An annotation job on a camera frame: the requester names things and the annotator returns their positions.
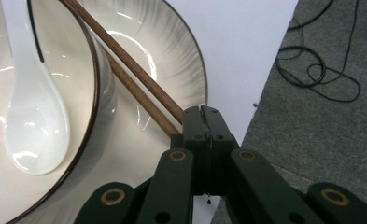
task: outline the white tabletop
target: white tabletop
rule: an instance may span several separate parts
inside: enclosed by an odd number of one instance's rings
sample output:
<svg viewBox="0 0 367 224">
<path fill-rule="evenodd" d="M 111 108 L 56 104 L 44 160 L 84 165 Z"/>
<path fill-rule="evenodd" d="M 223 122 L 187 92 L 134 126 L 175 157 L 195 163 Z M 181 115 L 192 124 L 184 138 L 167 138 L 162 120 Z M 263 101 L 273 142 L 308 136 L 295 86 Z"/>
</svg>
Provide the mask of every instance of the white tabletop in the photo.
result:
<svg viewBox="0 0 367 224">
<path fill-rule="evenodd" d="M 242 143 L 297 0 L 168 0 L 205 60 L 208 105 Z M 193 223 L 209 223 L 219 199 L 196 198 Z"/>
</svg>

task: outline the cable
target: cable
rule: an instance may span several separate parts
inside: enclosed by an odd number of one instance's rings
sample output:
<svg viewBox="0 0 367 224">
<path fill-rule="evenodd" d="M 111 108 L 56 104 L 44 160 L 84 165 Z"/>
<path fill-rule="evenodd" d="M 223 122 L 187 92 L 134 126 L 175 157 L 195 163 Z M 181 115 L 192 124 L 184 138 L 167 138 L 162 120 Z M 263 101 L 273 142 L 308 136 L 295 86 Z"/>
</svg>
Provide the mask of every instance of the cable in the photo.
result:
<svg viewBox="0 0 367 224">
<path fill-rule="evenodd" d="M 351 28 L 351 31 L 350 31 L 350 34 L 349 34 L 348 46 L 347 46 L 347 49 L 346 49 L 346 55 L 345 55 L 345 58 L 344 58 L 344 64 L 343 64 L 343 68 L 342 68 L 341 71 L 337 71 L 337 70 L 335 70 L 333 68 L 328 67 L 325 64 L 325 62 L 323 61 L 323 59 L 318 55 L 318 53 L 316 53 L 313 49 L 310 49 L 309 47 L 306 47 L 304 45 L 303 28 L 306 25 L 308 25 L 308 24 L 316 21 L 321 15 L 323 15 L 327 11 L 327 9 L 332 5 L 332 3 L 333 3 L 333 0 L 331 0 L 313 19 L 311 19 L 309 21 L 306 21 L 303 24 L 300 24 L 299 21 L 295 17 L 293 17 L 293 19 L 296 21 L 297 25 L 295 25 L 293 27 L 290 27 L 288 29 L 288 32 L 299 29 L 301 31 L 301 39 L 302 39 L 301 42 L 302 43 L 299 46 L 289 46 L 289 47 L 281 48 L 279 50 L 279 52 L 278 52 L 278 56 L 275 59 L 275 68 L 279 72 L 279 74 L 284 79 L 287 80 L 287 82 L 289 82 L 290 84 L 292 84 L 292 85 L 294 85 L 296 87 L 307 88 L 307 89 L 313 91 L 314 93 L 318 94 L 319 96 L 321 96 L 321 97 L 323 97 L 323 98 L 325 98 L 327 100 L 330 100 L 330 101 L 340 102 L 340 103 L 351 103 L 351 102 L 354 102 L 355 100 L 357 100 L 358 97 L 359 97 L 359 95 L 360 95 L 360 84 L 359 84 L 359 82 L 355 78 L 350 77 L 350 76 L 344 74 L 344 72 L 346 70 L 346 64 L 347 64 L 347 61 L 348 61 L 348 55 L 349 55 L 349 52 L 350 52 L 350 49 L 351 49 L 352 36 L 354 34 L 354 30 L 355 30 L 355 26 L 356 26 L 356 21 L 357 21 L 357 17 L 358 17 L 358 4 L 359 4 L 359 0 L 356 0 L 356 3 L 355 3 L 354 19 L 353 19 L 352 28 Z M 285 52 L 285 51 L 292 51 L 292 50 L 298 50 L 299 53 L 297 55 L 295 55 L 293 57 L 289 57 L 289 58 L 280 58 L 279 57 L 279 54 L 280 53 Z M 280 61 L 289 61 L 289 60 L 298 59 L 303 54 L 303 52 L 309 53 L 310 55 L 314 56 L 317 59 L 317 61 L 318 61 L 318 63 L 312 63 L 312 64 L 310 64 L 307 67 L 307 69 L 306 69 L 307 75 L 312 80 L 311 83 L 304 83 L 304 82 L 302 82 L 295 75 L 293 75 L 290 71 L 288 71 L 285 68 L 283 68 L 281 66 L 281 64 L 280 64 Z M 313 68 L 315 66 L 319 66 L 320 67 L 320 75 L 319 75 L 318 78 L 314 78 L 314 75 L 312 75 L 311 72 L 310 72 L 311 71 L 311 68 Z M 338 74 L 338 76 L 335 77 L 335 78 L 333 78 L 333 79 L 331 79 L 331 80 L 323 81 L 323 79 L 326 76 L 326 73 L 327 72 L 334 72 L 334 73 Z M 341 77 L 345 77 L 345 78 L 349 79 L 358 88 L 357 89 L 357 93 L 351 99 L 336 99 L 336 98 L 333 98 L 331 96 L 325 95 L 325 94 L 321 93 L 320 91 L 317 91 L 317 90 L 314 89 L 314 87 L 316 87 L 317 85 L 327 85 L 327 84 L 330 84 L 330 83 L 338 80 Z"/>
</svg>

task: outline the wooden chopstick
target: wooden chopstick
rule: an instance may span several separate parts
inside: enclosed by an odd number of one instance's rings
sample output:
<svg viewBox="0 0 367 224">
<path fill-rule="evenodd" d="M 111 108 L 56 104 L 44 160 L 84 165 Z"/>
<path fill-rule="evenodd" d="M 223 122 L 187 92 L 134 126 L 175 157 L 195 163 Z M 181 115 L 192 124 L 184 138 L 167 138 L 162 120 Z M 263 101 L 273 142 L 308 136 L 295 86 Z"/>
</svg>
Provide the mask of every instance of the wooden chopstick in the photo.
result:
<svg viewBox="0 0 367 224">
<path fill-rule="evenodd" d="M 92 28 L 120 60 L 133 72 L 143 85 L 181 124 L 183 110 L 180 106 L 155 82 L 148 73 L 111 37 L 107 31 L 81 6 L 76 0 L 61 0 L 73 8 L 77 14 Z"/>
<path fill-rule="evenodd" d="M 148 96 L 134 83 L 131 77 L 121 68 L 113 57 L 105 50 L 110 67 L 116 77 L 130 91 L 134 98 L 148 111 L 151 117 L 157 122 L 162 130 L 171 137 L 172 134 L 180 134 L 177 128 L 161 112 L 161 110 L 148 98 Z"/>
</svg>

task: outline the tableware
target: tableware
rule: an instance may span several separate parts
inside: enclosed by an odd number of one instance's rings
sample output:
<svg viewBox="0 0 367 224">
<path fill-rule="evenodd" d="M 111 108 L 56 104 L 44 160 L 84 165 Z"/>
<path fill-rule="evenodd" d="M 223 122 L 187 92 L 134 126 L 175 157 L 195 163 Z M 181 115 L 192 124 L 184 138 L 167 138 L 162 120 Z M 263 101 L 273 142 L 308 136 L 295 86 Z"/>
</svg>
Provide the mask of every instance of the tableware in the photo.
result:
<svg viewBox="0 0 367 224">
<path fill-rule="evenodd" d="M 116 110 L 113 75 L 84 23 L 58 1 L 33 1 L 32 7 L 45 62 L 69 114 L 70 142 L 62 163 L 45 175 L 24 174 L 8 157 L 4 128 L 15 68 L 0 2 L 0 223 L 58 200 L 79 183 L 102 155 Z"/>
<path fill-rule="evenodd" d="M 5 125 L 7 153 L 23 172 L 43 175 L 55 169 L 66 154 L 69 119 L 62 96 L 37 52 L 30 1 L 2 0 L 2 6 L 16 75 Z"/>
<path fill-rule="evenodd" d="M 80 3 L 182 108 L 205 103 L 201 53 L 186 24 L 167 3 L 160 0 Z M 112 137 L 106 141 L 102 158 L 79 185 L 67 190 L 68 193 L 58 190 L 19 223 L 73 223 L 85 201 L 105 183 L 117 181 L 136 187 L 152 177 L 170 139 L 119 82 L 117 90 Z"/>
</svg>

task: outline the spoon bowl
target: spoon bowl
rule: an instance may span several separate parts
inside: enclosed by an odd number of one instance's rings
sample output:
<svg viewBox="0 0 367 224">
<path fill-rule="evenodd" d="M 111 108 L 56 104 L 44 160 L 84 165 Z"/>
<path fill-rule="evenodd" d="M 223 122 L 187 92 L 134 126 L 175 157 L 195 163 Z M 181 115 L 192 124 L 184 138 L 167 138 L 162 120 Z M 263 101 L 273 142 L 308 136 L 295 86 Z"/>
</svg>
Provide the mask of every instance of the spoon bowl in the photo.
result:
<svg viewBox="0 0 367 224">
<path fill-rule="evenodd" d="M 16 74 L 5 126 L 7 153 L 23 172 L 43 175 L 66 154 L 69 120 L 61 94 L 41 62 L 30 1 L 2 0 L 2 6 Z"/>
</svg>

